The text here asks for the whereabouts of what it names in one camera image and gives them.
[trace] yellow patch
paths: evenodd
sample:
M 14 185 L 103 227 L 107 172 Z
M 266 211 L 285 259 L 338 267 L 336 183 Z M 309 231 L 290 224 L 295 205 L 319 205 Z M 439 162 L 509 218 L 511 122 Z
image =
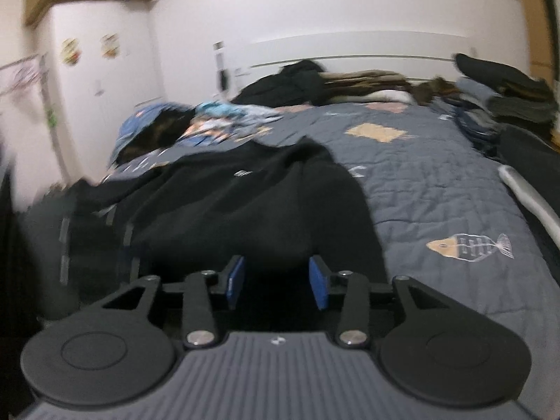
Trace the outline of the yellow patch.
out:
M 381 125 L 374 125 L 373 123 L 362 123 L 361 125 L 351 127 L 346 134 L 355 135 L 358 137 L 369 137 L 370 139 L 378 140 L 379 142 L 391 142 L 397 137 L 406 134 L 407 131 L 401 131 L 393 127 L 384 127 Z

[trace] fish pattern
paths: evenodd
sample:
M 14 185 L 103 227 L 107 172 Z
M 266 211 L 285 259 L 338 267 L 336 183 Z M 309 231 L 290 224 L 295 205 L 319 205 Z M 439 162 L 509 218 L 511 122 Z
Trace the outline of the fish pattern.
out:
M 467 262 L 480 262 L 496 251 L 513 259 L 511 242 L 505 234 L 500 234 L 495 242 L 486 235 L 456 233 L 449 238 L 430 241 L 426 246 L 446 258 L 465 260 Z

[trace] black sweatshirt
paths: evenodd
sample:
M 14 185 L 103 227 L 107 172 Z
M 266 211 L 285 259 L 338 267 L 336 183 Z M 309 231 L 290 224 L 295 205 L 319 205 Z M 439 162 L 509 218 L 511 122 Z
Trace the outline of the black sweatshirt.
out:
M 178 282 L 220 271 L 237 254 L 248 277 L 303 273 L 319 254 L 333 271 L 387 281 L 360 185 L 308 138 L 279 148 L 249 141 L 74 189 L 69 276 L 95 297 L 128 282 L 131 270 Z

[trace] headboard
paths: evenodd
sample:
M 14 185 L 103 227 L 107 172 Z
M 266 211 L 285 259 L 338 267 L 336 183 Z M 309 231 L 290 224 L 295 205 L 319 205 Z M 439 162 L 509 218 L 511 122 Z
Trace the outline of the headboard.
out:
M 441 75 L 460 76 L 453 64 L 455 53 L 473 54 L 465 36 L 414 31 L 355 31 L 291 36 L 249 43 L 237 56 L 245 77 L 243 86 L 282 66 L 304 58 L 316 60 L 331 72 L 386 69 L 400 72 L 411 81 Z

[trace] gray ribbed panel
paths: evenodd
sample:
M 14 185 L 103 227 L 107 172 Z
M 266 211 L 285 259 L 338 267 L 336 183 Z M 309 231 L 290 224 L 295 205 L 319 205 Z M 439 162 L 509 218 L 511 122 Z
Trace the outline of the gray ribbed panel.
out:
M 104 412 L 39 404 L 26 420 L 530 420 L 512 402 L 448 411 L 401 393 L 366 353 L 342 350 L 322 333 L 233 333 L 191 352 L 144 399 Z

